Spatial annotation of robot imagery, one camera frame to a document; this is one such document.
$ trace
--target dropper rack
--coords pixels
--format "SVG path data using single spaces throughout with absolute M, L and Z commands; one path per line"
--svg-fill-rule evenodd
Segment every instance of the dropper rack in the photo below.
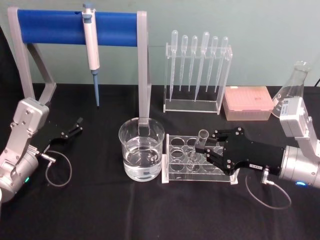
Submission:
M 218 39 L 217 36 L 210 36 L 208 40 L 208 35 L 208 32 L 203 34 L 202 38 L 206 38 L 204 40 L 198 39 L 196 36 L 189 37 L 189 40 L 187 40 L 188 46 L 186 47 L 184 44 L 188 37 L 183 35 L 178 39 L 178 32 L 176 30 L 172 31 L 171 42 L 174 45 L 172 47 L 172 44 L 168 42 L 165 45 L 164 113 L 166 111 L 176 111 L 220 114 L 233 53 L 231 46 L 228 45 L 227 37 Z M 192 42 L 196 42 L 197 46 L 193 46 L 193 50 L 196 50 L 194 66 L 189 79 Z M 203 56 L 204 60 L 201 67 L 201 58 Z

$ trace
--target gray wall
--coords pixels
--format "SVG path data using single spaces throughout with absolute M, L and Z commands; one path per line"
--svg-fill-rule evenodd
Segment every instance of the gray wall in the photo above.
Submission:
M 228 85 L 283 85 L 297 60 L 313 63 L 306 86 L 320 78 L 320 2 L 318 0 L 93 0 L 99 12 L 147 11 L 152 83 L 164 84 L 165 43 L 179 36 L 228 36 L 233 60 Z M 82 10 L 80 0 L 2 0 L 0 25 L 12 49 L 7 7 Z M 92 83 L 83 45 L 41 44 L 58 83 Z M 100 46 L 102 84 L 137 84 L 137 50 Z M 34 82 L 42 82 L 33 63 Z

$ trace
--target black tablecloth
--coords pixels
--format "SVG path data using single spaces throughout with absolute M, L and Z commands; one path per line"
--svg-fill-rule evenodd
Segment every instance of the black tablecloth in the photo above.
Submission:
M 269 88 L 270 94 L 277 87 Z M 9 124 L 19 95 L 0 94 L 0 149 L 10 134 Z M 306 87 L 304 100 L 320 137 L 320 89 Z M 226 121 L 213 113 L 163 113 L 163 86 L 153 86 L 150 117 L 171 135 L 195 136 L 200 129 L 245 128 L 253 141 L 297 146 L 286 138 L 279 120 Z M 276 211 L 257 203 L 251 190 L 273 205 L 285 205 L 277 189 L 262 186 L 260 173 L 245 169 L 239 184 L 214 182 L 135 182 L 125 173 L 118 130 L 137 114 L 136 86 L 100 86 L 100 109 L 92 85 L 60 84 L 52 99 L 49 119 L 68 127 L 83 117 L 83 133 L 62 149 L 70 158 L 73 176 L 64 188 L 45 180 L 46 160 L 30 176 L 15 198 L 2 205 L 1 240 L 174 240 L 320 239 L 320 189 L 302 188 L 278 180 L 292 199 L 292 207 Z

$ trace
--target clear acrylic rack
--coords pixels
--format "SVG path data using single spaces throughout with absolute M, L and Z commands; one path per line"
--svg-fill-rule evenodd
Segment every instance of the clear acrylic rack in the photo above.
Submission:
M 219 168 L 207 162 L 204 154 L 199 154 L 196 164 L 190 166 L 189 155 L 196 136 L 166 135 L 166 155 L 162 158 L 162 183 L 170 181 L 208 181 L 238 184 L 239 169 L 231 176 L 225 175 Z M 209 147 L 217 154 L 223 154 L 223 146 Z
M 230 45 L 223 47 L 223 41 L 228 38 L 224 37 L 221 46 L 212 47 L 213 40 L 209 39 L 209 45 L 203 54 L 202 47 L 197 45 L 194 55 L 194 64 L 192 74 L 190 75 L 192 61 L 192 47 L 188 45 L 183 54 L 183 46 L 181 41 L 173 48 L 176 49 L 175 57 L 173 57 L 172 45 L 166 43 L 165 46 L 165 78 L 164 78 L 164 99 L 163 112 L 203 112 L 220 114 L 220 109 L 225 93 L 228 74 L 233 57 Z M 170 99 L 171 78 L 173 77 L 173 89 Z

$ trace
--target pipette tip box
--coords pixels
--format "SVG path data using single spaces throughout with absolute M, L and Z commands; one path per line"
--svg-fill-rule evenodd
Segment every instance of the pipette tip box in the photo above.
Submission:
M 266 121 L 274 109 L 265 86 L 227 86 L 222 104 L 228 121 Z

